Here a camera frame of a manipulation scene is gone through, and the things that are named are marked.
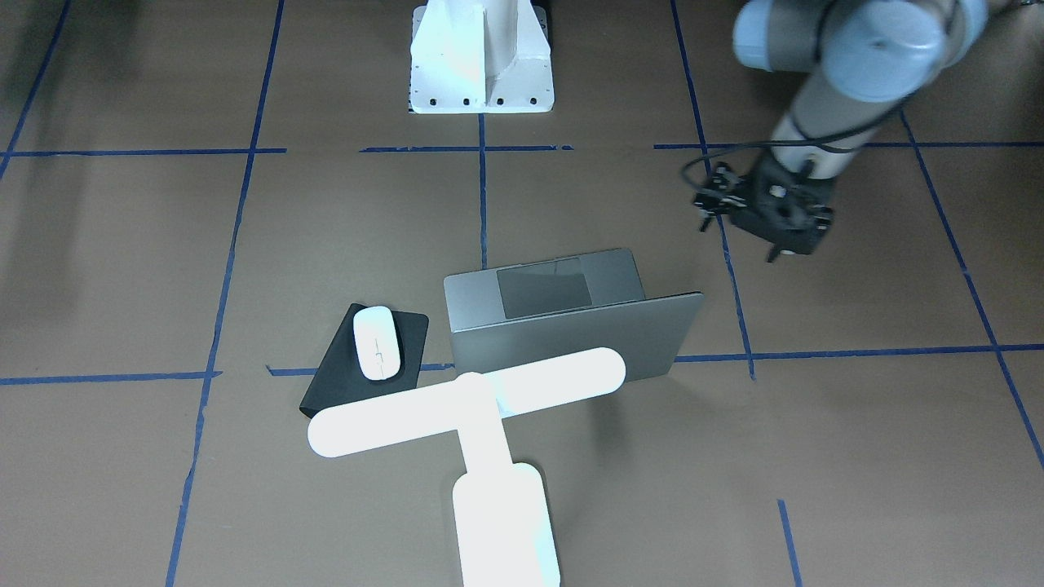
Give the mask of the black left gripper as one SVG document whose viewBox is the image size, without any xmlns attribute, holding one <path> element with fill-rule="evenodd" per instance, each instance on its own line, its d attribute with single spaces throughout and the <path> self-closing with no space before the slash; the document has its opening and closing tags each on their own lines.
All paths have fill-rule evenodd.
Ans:
<svg viewBox="0 0 1044 587">
<path fill-rule="evenodd" d="M 703 232 L 716 217 L 772 245 L 767 260 L 780 255 L 812 255 L 829 234 L 834 212 L 830 207 L 836 179 L 814 179 L 813 162 L 787 170 L 769 150 L 760 152 L 748 174 L 738 174 L 720 162 L 697 185 L 693 204 L 701 212 Z"/>
</svg>

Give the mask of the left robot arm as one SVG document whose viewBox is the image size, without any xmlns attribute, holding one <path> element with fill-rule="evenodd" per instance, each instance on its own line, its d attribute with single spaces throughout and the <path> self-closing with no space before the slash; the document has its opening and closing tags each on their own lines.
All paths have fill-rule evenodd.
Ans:
<svg viewBox="0 0 1044 587">
<path fill-rule="evenodd" d="M 738 62 L 806 74 L 745 174 L 694 183 L 701 230 L 719 217 L 783 253 L 810 255 L 832 227 L 836 179 L 883 123 L 984 32 L 987 1 L 750 1 L 733 27 Z"/>
</svg>

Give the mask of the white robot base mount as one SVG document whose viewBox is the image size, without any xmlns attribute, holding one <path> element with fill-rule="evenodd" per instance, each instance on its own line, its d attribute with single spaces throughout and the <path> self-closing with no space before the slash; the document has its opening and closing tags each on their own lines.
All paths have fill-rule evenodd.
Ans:
<svg viewBox="0 0 1044 587">
<path fill-rule="evenodd" d="M 555 105 L 547 1 L 428 1 L 413 11 L 416 114 L 547 113 Z"/>
</svg>

